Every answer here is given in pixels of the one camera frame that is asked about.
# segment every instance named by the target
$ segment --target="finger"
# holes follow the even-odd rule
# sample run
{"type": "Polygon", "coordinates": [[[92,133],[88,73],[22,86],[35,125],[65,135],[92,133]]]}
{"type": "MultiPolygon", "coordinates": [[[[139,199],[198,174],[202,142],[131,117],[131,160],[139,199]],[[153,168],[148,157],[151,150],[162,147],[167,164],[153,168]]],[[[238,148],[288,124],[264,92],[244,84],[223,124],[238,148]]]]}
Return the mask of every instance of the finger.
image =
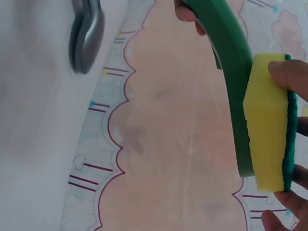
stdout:
{"type": "Polygon", "coordinates": [[[293,191],[286,193],[276,192],[275,196],[280,201],[280,203],[289,209],[298,219],[308,215],[308,201],[296,195],[293,191]]]}
{"type": "Polygon", "coordinates": [[[264,211],[261,218],[265,231],[288,231],[272,211],[264,211]]]}
{"type": "Polygon", "coordinates": [[[184,22],[193,22],[196,20],[196,15],[183,5],[181,0],[174,0],[175,14],[178,19],[184,22]]]}
{"type": "Polygon", "coordinates": [[[195,25],[196,25],[198,35],[201,35],[201,36],[205,35],[205,31],[203,30],[203,28],[197,21],[195,22],[195,25]]]}
{"type": "Polygon", "coordinates": [[[308,101],[308,64],[300,60],[270,62],[269,73],[282,88],[297,93],[308,101]]]}
{"type": "Polygon", "coordinates": [[[293,181],[308,190],[308,169],[296,165],[293,175],[293,181]]]}
{"type": "Polygon", "coordinates": [[[308,117],[299,117],[297,132],[303,136],[308,136],[308,117]]]}

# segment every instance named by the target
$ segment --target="sponge brush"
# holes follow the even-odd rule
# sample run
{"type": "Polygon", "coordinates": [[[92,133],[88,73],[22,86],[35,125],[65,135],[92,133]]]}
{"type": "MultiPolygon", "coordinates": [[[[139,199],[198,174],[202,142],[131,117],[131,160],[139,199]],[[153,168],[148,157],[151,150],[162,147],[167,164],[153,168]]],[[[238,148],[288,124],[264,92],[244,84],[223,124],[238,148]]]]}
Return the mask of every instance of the sponge brush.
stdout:
{"type": "Polygon", "coordinates": [[[290,190],[295,166],[296,96],[268,72],[270,61],[286,59],[282,53],[257,54],[243,102],[257,187],[265,192],[290,190]]]}

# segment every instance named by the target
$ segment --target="white surface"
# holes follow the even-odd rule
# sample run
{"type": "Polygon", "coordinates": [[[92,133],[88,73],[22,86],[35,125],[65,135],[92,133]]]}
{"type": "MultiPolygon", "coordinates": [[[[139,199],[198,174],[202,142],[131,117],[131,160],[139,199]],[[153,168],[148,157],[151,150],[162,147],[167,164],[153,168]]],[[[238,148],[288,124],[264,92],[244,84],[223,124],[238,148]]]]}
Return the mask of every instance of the white surface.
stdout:
{"type": "Polygon", "coordinates": [[[101,0],[105,35],[91,72],[76,75],[71,0],[0,1],[0,224],[57,231],[78,138],[128,0],[101,0]]]}

